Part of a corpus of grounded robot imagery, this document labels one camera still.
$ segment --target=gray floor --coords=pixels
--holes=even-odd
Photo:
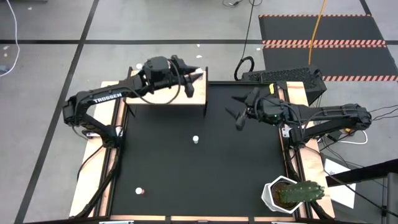
[[[47,4],[12,3],[19,23],[19,39],[78,40],[92,0],[49,0]],[[398,39],[395,0],[367,0],[387,40]],[[317,14],[318,0],[264,0],[254,9],[250,39],[261,39],[259,14]],[[250,5],[230,9],[215,0],[100,0],[88,39],[244,39]],[[359,0],[333,0],[327,14],[363,14]],[[0,39],[13,39],[13,20],[0,2]],[[12,65],[16,46],[3,50],[0,64]],[[248,45],[246,55],[264,69],[260,45]],[[0,216],[12,223],[25,193],[61,92],[76,45],[22,45],[15,70],[0,78]],[[102,81],[123,79],[128,66],[155,55],[177,54],[188,64],[209,66],[210,80],[233,80],[243,45],[85,45],[68,96],[98,87]],[[398,46],[389,46],[398,60]],[[322,105],[359,103],[368,109],[398,104],[396,82],[328,82]],[[345,159],[370,165],[398,157],[394,149],[398,120],[374,122],[364,146],[336,144]],[[351,139],[362,141],[361,133]],[[85,142],[60,119],[52,139],[25,222],[67,218],[76,186],[76,172]]]

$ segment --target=wooden table frame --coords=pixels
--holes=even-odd
[[[103,82],[101,86],[113,85],[117,82]],[[287,90],[278,89],[278,93],[281,99],[289,100],[291,103],[308,105],[307,97],[305,94],[305,89],[302,82],[287,82]],[[285,99],[285,94],[288,94],[289,99]],[[115,125],[124,125],[127,113],[127,107],[125,105],[125,101],[119,100],[116,103],[115,100],[107,101],[105,103],[101,103],[96,105],[96,109],[94,112],[94,118],[104,124],[114,123]],[[85,160],[88,156],[91,155],[97,148],[102,145],[102,140],[100,138],[93,138],[88,141],[86,146],[85,155],[83,160]],[[312,149],[318,150],[318,144],[316,140],[312,139],[307,143],[308,147]],[[106,149],[102,148],[97,155],[95,155],[90,162],[86,164],[86,166],[82,169],[80,173],[80,178],[78,180],[75,196],[73,199],[70,216],[74,216],[79,213],[87,202],[91,199],[92,195],[95,193],[96,189],[99,187],[99,183],[101,180],[101,176],[104,176],[103,170],[104,165],[106,166],[106,170],[109,172],[111,169],[114,156],[116,154],[116,149],[110,149],[106,152]],[[334,211],[330,200],[330,193],[328,190],[328,186],[326,184],[326,178],[323,171],[322,159],[318,154],[315,154],[309,149],[303,148],[300,150],[300,158],[301,158],[301,167],[303,169],[306,180],[313,180],[318,182],[320,185],[325,187],[325,196],[318,200],[319,205],[327,212],[331,217],[334,217]],[[299,166],[296,161],[292,161],[296,171],[299,171]],[[103,196],[100,200],[99,209],[96,207],[96,211],[92,211],[90,216],[108,216],[110,214],[110,206],[109,202],[112,197],[111,184],[114,183],[112,181],[108,184],[106,190],[103,193]],[[300,216],[302,218],[306,218],[306,210],[304,205],[300,208]],[[313,217],[317,218],[315,212],[312,212]],[[147,215],[111,215],[111,220],[135,220],[135,221],[166,221],[170,219],[171,221],[215,221],[215,222],[249,222],[249,217],[182,217],[182,216],[171,216],[166,217],[163,215],[160,216],[147,216]],[[271,221],[280,221],[280,222],[293,222],[295,218],[292,217],[254,217],[255,222],[271,222]]]

